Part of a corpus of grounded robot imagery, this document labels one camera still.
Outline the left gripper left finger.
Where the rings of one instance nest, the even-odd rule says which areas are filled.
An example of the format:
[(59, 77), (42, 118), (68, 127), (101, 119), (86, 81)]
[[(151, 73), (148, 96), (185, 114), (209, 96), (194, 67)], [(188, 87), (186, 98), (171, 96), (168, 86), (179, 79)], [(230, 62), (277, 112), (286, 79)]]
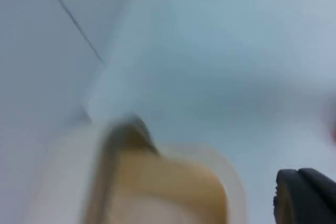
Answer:
[(335, 223), (335, 205), (327, 205), (295, 169), (281, 169), (273, 199), (276, 223)]

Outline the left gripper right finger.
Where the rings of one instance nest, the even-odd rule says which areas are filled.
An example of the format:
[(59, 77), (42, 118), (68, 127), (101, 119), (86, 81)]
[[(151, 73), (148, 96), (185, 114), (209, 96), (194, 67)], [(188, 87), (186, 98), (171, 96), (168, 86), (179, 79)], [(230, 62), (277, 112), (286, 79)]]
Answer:
[(298, 172), (327, 205), (335, 205), (335, 181), (313, 168)]

